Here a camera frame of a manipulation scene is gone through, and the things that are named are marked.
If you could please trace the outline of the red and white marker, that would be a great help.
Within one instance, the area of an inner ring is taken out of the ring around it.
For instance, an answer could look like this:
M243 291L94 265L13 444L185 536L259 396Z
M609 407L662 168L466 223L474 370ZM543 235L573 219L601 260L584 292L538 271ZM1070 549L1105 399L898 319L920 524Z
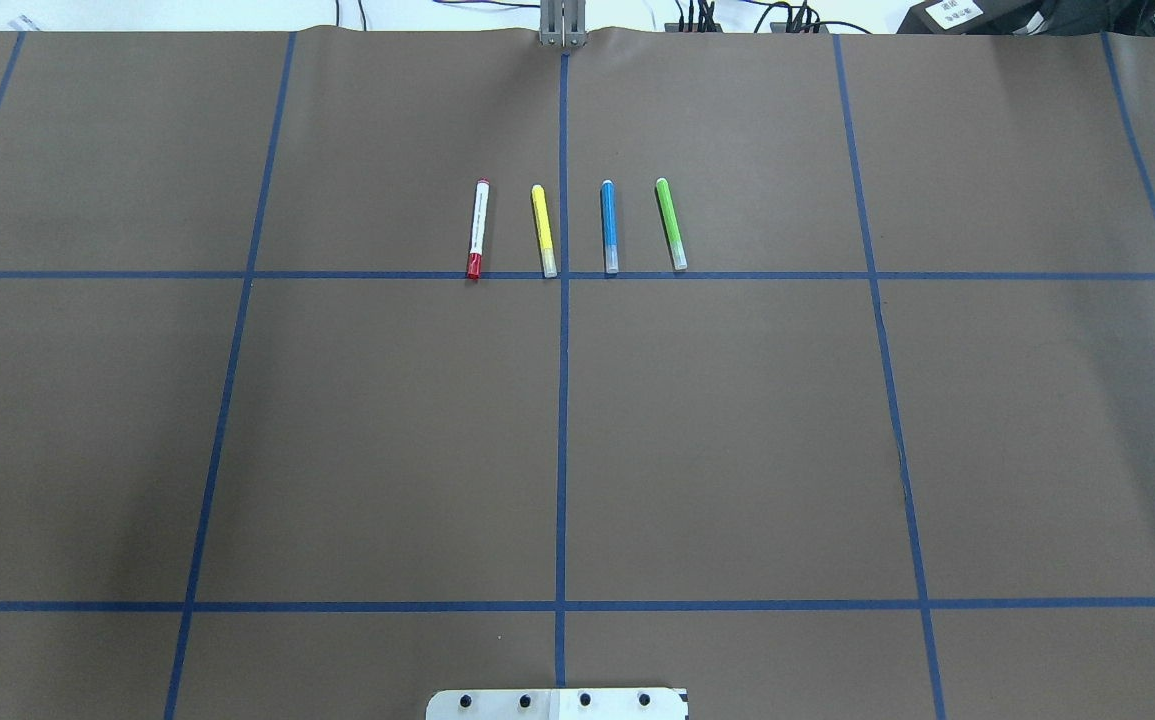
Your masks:
M487 205L491 192L491 183L487 178L480 177L476 181L472 206L471 227L469 227L469 240L465 263L465 279L478 281L482 273L482 261L484 261L484 242L486 238Z

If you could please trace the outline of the blue highlighter pen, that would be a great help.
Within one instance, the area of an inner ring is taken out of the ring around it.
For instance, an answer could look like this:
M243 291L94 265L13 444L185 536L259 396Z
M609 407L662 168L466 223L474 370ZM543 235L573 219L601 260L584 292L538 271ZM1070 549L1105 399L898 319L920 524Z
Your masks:
M604 179L599 184L601 228L603 228L604 273L617 275L619 265L619 242L617 205L614 205L614 181Z

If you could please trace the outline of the yellow highlighter pen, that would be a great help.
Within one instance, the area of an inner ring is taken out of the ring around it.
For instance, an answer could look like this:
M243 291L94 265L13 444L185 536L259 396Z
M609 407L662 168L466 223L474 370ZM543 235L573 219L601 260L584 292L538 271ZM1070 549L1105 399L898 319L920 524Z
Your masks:
M547 195L541 184L532 184L530 200L532 205L532 223L535 223L537 243L539 243L542 277L557 279L558 263L553 232L551 232Z

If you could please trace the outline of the green highlighter pen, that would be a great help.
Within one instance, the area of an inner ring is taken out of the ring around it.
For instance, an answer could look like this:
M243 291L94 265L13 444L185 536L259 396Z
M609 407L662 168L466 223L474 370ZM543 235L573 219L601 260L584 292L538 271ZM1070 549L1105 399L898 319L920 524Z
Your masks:
M683 242L681 238L681 227L679 227L679 218L676 210L672 188L670 188L668 178L660 177L656 179L655 195L656 202L658 202L660 206L661 225L663 225L663 231L665 233L666 247L669 248L672 270L676 273L686 272L688 268L688 259L685 250L685 242Z

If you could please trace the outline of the brown paper table mat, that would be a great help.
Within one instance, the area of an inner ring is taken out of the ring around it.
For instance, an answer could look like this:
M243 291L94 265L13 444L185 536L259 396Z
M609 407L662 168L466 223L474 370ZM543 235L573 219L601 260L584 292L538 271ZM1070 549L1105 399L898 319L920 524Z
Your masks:
M0 31L0 719L554 685L1155 719L1155 38Z

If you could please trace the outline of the aluminium frame post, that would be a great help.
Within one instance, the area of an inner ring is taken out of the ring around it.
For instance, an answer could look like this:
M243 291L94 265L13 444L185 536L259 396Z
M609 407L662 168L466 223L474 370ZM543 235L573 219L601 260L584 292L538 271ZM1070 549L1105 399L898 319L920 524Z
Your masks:
M584 0L541 0L537 5L542 47L571 50L586 45Z

